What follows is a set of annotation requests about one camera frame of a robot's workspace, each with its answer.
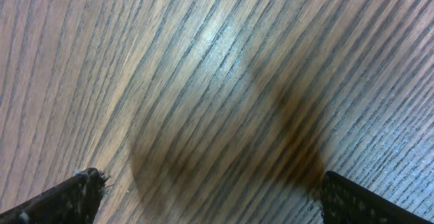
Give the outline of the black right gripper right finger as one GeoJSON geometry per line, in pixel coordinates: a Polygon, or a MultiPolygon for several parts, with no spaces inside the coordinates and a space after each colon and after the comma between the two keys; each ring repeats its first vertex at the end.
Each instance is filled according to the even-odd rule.
{"type": "Polygon", "coordinates": [[[324,224],[431,224],[334,171],[320,191],[324,224]]]}

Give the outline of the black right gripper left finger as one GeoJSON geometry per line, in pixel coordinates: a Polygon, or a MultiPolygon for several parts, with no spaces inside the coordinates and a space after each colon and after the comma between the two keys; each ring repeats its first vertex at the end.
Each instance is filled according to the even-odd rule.
{"type": "Polygon", "coordinates": [[[88,168],[1,213],[6,223],[93,223],[109,178],[88,168]]]}

